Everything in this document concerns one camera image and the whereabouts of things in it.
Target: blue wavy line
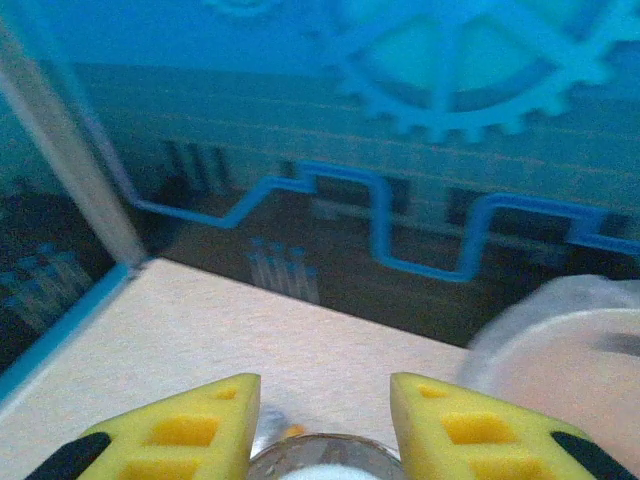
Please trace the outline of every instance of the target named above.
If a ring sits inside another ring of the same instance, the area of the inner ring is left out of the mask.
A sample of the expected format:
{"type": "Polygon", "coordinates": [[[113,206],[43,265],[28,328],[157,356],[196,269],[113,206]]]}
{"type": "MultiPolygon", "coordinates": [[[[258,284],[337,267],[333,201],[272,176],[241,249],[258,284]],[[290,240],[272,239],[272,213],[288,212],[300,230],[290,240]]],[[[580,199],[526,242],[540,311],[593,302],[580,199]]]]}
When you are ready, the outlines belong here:
{"type": "Polygon", "coordinates": [[[446,282],[472,280],[480,270],[482,251],[487,242],[489,225],[498,208],[569,218],[572,222],[571,229],[565,239],[567,243],[635,257],[640,256],[640,242],[608,237],[598,233],[608,213],[606,209],[526,195],[493,193],[481,197],[473,207],[455,271],[401,260],[391,255],[391,189],[384,178],[368,170],[312,161],[298,162],[296,168],[298,177],[296,179],[275,176],[263,177],[224,217],[214,217],[145,200],[135,199],[134,204],[150,212],[199,222],[212,227],[231,229],[237,227],[273,190],[288,190],[314,195],[316,193],[315,177],[331,177],[358,182],[369,188],[372,203],[371,254],[382,265],[403,272],[446,282]]]}

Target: table surface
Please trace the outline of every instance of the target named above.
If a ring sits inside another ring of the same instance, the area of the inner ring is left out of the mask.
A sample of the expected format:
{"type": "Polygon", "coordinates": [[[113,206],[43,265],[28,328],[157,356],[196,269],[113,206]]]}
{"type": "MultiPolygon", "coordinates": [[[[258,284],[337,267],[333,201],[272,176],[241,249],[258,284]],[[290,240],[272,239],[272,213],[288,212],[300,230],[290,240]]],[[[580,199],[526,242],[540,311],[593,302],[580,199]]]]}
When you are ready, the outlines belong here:
{"type": "Polygon", "coordinates": [[[24,478],[101,420],[241,372],[261,374],[263,402],[310,431],[395,446],[389,375],[453,381],[465,353],[153,260],[0,411],[2,478],[24,478]]]}

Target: square hole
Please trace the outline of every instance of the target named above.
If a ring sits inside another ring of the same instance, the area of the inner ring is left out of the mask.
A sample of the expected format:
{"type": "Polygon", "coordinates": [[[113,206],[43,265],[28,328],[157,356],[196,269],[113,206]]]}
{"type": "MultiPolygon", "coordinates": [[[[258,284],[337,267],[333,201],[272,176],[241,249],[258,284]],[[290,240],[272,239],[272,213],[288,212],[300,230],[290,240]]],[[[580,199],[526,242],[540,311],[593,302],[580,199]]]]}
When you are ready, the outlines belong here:
{"type": "Polygon", "coordinates": [[[420,385],[418,390],[420,390],[420,395],[424,398],[443,398],[447,396],[447,392],[428,385],[420,385]]]}
{"type": "Polygon", "coordinates": [[[118,480],[191,480],[200,465],[195,460],[138,460],[127,464],[118,480]]]}
{"type": "Polygon", "coordinates": [[[441,422],[456,445],[517,441],[507,422],[494,413],[450,413],[441,422]]]}
{"type": "Polygon", "coordinates": [[[206,447],[215,437],[218,423],[210,417],[173,417],[155,426],[146,445],[206,447]]]}
{"type": "Polygon", "coordinates": [[[477,480],[554,480],[555,475],[536,458],[475,458],[469,466],[477,480]]]}
{"type": "Polygon", "coordinates": [[[216,393],[216,400],[233,400],[236,398],[237,390],[235,388],[228,388],[216,393]]]}

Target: blue border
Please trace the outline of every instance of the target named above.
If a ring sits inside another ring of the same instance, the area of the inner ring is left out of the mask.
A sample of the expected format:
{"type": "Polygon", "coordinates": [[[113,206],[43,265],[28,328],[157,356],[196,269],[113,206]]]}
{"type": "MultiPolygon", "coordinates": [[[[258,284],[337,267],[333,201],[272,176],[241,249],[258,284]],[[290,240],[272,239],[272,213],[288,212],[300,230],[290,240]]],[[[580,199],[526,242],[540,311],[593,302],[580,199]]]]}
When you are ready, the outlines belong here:
{"type": "Polygon", "coordinates": [[[370,170],[315,161],[299,161],[296,163],[296,168],[297,178],[272,175],[263,177],[223,217],[152,203],[140,199],[137,195],[130,201],[136,207],[150,212],[203,223],[211,227],[232,229],[236,228],[274,190],[315,195],[316,177],[331,177],[361,183],[371,192],[373,227],[370,239],[371,256],[386,267],[445,282],[469,282],[478,274],[482,252],[489,238],[491,219],[500,208],[568,218],[571,220],[571,229],[565,238],[567,243],[640,257],[640,242],[599,233],[602,222],[609,213],[607,209],[513,193],[492,193],[481,197],[473,206],[455,270],[443,270],[409,262],[395,258],[391,253],[392,195],[389,184],[383,177],[370,170]]]}
{"type": "Polygon", "coordinates": [[[113,267],[55,325],[44,333],[0,376],[0,406],[15,389],[87,318],[97,313],[130,277],[123,264],[113,267]]]}

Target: blue gear graphic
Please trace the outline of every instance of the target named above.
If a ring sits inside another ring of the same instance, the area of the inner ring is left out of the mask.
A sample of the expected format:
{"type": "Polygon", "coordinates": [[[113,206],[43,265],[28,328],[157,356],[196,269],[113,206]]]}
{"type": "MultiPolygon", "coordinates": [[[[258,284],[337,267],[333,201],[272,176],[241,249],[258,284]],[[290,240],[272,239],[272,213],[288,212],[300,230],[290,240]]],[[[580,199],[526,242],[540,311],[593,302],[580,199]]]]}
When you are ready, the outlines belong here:
{"type": "Polygon", "coordinates": [[[465,132],[470,142],[479,141],[484,127],[490,125],[500,125],[507,133],[519,133],[523,130],[523,116],[532,110],[549,115],[563,113],[566,107],[562,94],[572,84],[601,84],[608,80],[609,72],[601,59],[612,43],[640,39],[637,0],[609,0],[605,13],[590,27],[591,34],[579,42],[549,25],[521,0],[468,0],[455,8],[447,0],[391,0],[372,21],[346,30],[340,30],[338,22],[333,21],[335,8],[330,7],[335,3],[332,5],[331,1],[314,0],[310,29],[320,37],[323,65],[337,67],[344,78],[341,93],[360,95],[368,104],[370,117],[384,113],[394,116],[400,133],[407,133],[414,126],[426,127],[432,142],[443,141],[451,130],[465,132]],[[492,24],[508,31],[519,44],[556,68],[507,100],[470,111],[454,111],[457,90],[453,65],[461,32],[481,16],[490,18],[492,24]],[[442,60],[435,62],[428,107],[414,105],[389,92],[350,59],[417,17],[435,20],[440,33],[437,52],[442,60]]]}
{"type": "Polygon", "coordinates": [[[268,12],[282,0],[204,0],[204,3],[225,15],[250,18],[268,12]]]}

